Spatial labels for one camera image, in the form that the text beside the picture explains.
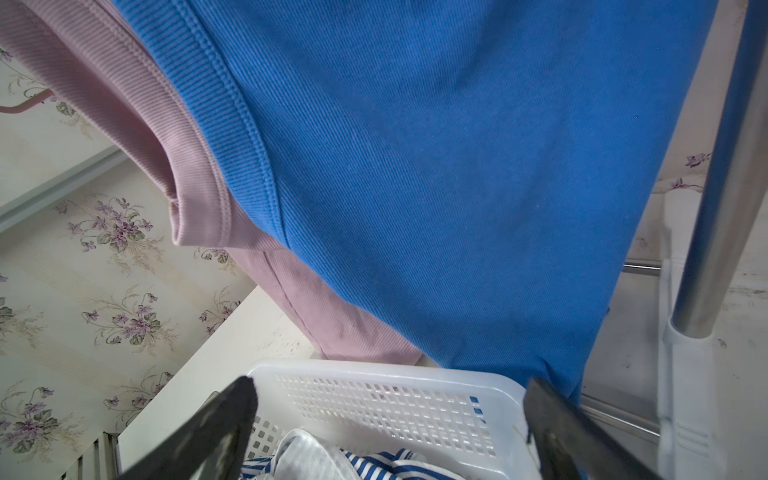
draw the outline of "clothing in basket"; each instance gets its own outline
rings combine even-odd
[[[302,429],[285,436],[274,457],[246,460],[241,480],[463,480],[460,475],[426,463],[424,455],[400,449],[358,456],[317,439]]]

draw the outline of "white radiator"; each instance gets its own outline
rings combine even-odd
[[[118,477],[117,442],[116,435],[102,433],[59,480],[114,480]]]

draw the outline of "fabric texture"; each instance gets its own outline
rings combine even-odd
[[[232,198],[204,136],[106,0],[8,0],[0,43],[120,147],[170,200],[177,245],[227,248],[330,359],[413,364],[421,352],[341,300]]]
[[[318,439],[306,430],[295,429],[280,441],[274,457],[246,460],[240,479],[275,478],[305,480],[462,480],[462,476],[426,462],[426,457],[408,449],[358,456]]]
[[[578,396],[714,0],[115,4],[259,228],[442,366]]]

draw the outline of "pink hanger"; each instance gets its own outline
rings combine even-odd
[[[49,88],[46,88],[45,90],[41,91],[40,93],[36,94],[33,97],[28,98],[27,100],[16,105],[15,107],[3,107],[0,105],[0,113],[20,114],[23,111],[29,110],[30,108],[34,107],[37,104],[41,104],[42,102],[46,101],[49,97],[52,97],[52,96],[53,96],[53,91]]]

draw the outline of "blue shirt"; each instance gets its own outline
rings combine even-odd
[[[115,0],[256,225],[442,366],[584,364],[714,0]]]

